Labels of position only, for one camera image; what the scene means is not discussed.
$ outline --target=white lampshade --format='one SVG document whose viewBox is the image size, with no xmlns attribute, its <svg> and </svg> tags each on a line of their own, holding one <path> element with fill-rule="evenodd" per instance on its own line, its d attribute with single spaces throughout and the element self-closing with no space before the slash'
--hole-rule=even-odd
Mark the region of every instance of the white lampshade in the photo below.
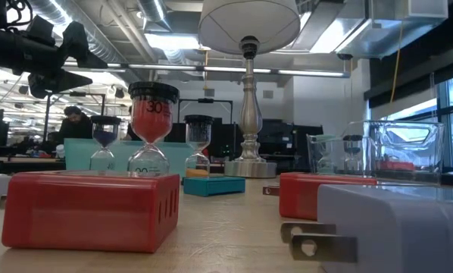
<svg viewBox="0 0 453 273">
<path fill-rule="evenodd" d="M 262 54 L 290 44 L 300 25 L 295 0 L 207 0 L 198 34 L 202 45 L 234 55 L 242 55 L 244 37 L 254 36 Z"/>
</svg>

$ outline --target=red power adapter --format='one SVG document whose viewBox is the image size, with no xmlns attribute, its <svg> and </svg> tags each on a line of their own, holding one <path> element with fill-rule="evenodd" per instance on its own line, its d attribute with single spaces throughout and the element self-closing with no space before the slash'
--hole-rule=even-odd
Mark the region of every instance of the red power adapter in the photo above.
<svg viewBox="0 0 453 273">
<path fill-rule="evenodd" d="M 9 182 L 2 243 L 153 253 L 177 225 L 179 188 L 177 174 L 19 173 Z"/>
<path fill-rule="evenodd" d="M 376 185 L 376 179 L 356 176 L 284 173 L 280 175 L 282 217 L 317 220 L 317 190 L 321 184 Z"/>
</svg>

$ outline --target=silver lamp base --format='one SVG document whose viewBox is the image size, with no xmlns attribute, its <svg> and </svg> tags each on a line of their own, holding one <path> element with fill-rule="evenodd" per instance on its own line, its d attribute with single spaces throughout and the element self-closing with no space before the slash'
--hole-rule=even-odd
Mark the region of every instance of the silver lamp base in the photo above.
<svg viewBox="0 0 453 273">
<path fill-rule="evenodd" d="M 245 178 L 275 178 L 277 164 L 272 162 L 225 162 L 225 175 Z"/>
</svg>

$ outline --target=lamp stand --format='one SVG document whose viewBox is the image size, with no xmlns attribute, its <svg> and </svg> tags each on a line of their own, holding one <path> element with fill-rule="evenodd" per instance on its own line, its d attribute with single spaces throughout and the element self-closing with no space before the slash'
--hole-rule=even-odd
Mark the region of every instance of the lamp stand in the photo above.
<svg viewBox="0 0 453 273">
<path fill-rule="evenodd" d="M 266 162 L 258 154 L 260 143 L 257 142 L 258 132 L 262 129 L 262 113 L 258 107 L 257 87 L 254 76 L 254 57 L 259 46 L 258 40 L 247 36 L 240 42 L 243 56 L 246 59 L 246 73 L 243 82 L 243 105 L 240 114 L 240 130 L 245 141 L 242 143 L 242 155 L 225 163 L 225 175 L 249 178 L 276 177 L 276 163 Z"/>
</svg>

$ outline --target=table lamp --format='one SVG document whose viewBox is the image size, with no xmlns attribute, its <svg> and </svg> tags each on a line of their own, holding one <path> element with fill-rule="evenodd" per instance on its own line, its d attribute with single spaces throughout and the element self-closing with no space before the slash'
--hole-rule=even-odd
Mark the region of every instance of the table lamp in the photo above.
<svg viewBox="0 0 453 273">
<path fill-rule="evenodd" d="M 242 78 L 243 105 L 239 126 L 245 141 L 242 155 L 225 163 L 225 175 L 236 177 L 276 177 L 276 164 L 258 154 L 258 132 L 262 114 L 256 96 L 254 58 L 281 49 L 299 34 L 300 19 L 295 0 L 215 0 L 204 1 L 198 34 L 202 45 L 213 50 L 243 55 L 246 74 Z"/>
</svg>

